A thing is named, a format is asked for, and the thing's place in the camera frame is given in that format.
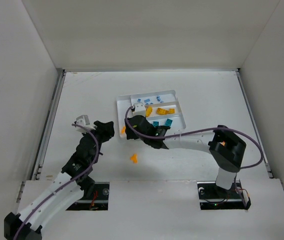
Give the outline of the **teal long duplo brick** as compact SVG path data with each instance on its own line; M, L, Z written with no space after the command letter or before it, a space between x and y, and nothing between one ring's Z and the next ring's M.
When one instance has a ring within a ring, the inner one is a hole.
M158 121L153 121L152 125L153 125L154 127L158 127L158 126L159 126L159 122L158 122Z

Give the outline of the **yellow long duplo brick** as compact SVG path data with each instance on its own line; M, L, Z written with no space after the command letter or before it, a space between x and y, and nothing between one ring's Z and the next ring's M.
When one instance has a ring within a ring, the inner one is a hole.
M158 115L168 115L169 114L169 110L158 107L157 110L156 110L156 114L158 114Z

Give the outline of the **yellow small duplo brick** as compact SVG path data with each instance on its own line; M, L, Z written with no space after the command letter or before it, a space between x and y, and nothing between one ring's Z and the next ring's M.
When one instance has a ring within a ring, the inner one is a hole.
M170 108L170 109L168 110L168 113L169 113L169 114L175 114L175 112L176 112L176 111L175 111L174 108Z

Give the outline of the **orange half-round lego piece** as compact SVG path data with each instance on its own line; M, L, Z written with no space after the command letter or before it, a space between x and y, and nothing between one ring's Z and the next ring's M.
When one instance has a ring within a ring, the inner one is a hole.
M126 126L123 126L122 130L121 130L121 134L125 134L126 133Z

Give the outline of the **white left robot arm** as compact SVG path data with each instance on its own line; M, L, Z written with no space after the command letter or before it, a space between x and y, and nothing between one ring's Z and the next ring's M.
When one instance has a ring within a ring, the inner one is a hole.
M75 152L42 194L20 212L10 212L4 218L5 239L42 239L42 230L48 222L94 187L95 182L89 175L102 155L102 144L115 135L114 122L97 120L88 124L80 116L72 126L82 134Z

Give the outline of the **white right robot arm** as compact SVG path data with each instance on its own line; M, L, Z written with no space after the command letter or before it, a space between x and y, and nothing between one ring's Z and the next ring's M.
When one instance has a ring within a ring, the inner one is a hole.
M154 149L187 149L211 154L219 167L215 185L225 190L232 188L247 144L226 126L187 134L183 129L154 126L142 115L128 117L124 122L128 140L140 139Z

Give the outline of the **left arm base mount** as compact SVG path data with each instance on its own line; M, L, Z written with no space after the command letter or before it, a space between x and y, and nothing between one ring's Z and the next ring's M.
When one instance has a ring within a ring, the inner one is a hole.
M109 208L110 183L93 181L84 191L81 199L74 202L67 211L107 211Z

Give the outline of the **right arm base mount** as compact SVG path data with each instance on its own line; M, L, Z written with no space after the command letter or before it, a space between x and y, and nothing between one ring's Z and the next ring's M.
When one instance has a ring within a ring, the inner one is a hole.
M229 190L218 187L214 181L197 182L199 206L201 210L248 210L251 198L240 181Z

